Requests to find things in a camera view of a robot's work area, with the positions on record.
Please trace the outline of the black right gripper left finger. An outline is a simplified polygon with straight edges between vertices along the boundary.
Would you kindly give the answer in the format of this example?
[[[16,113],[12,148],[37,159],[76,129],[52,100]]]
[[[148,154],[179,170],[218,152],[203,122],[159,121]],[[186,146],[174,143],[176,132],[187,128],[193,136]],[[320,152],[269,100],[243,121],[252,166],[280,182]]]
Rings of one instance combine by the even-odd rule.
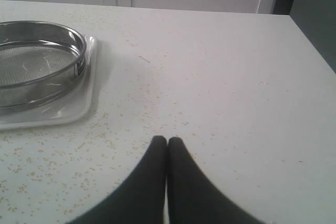
[[[163,223],[167,140],[154,136],[132,173],[71,223]]]

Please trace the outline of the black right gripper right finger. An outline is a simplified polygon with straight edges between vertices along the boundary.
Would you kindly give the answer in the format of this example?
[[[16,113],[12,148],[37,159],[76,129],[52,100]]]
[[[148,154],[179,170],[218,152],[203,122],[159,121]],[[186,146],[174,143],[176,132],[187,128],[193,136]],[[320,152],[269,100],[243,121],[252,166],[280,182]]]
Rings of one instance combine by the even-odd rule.
[[[167,197],[170,223],[261,223],[212,184],[178,137],[168,143]]]

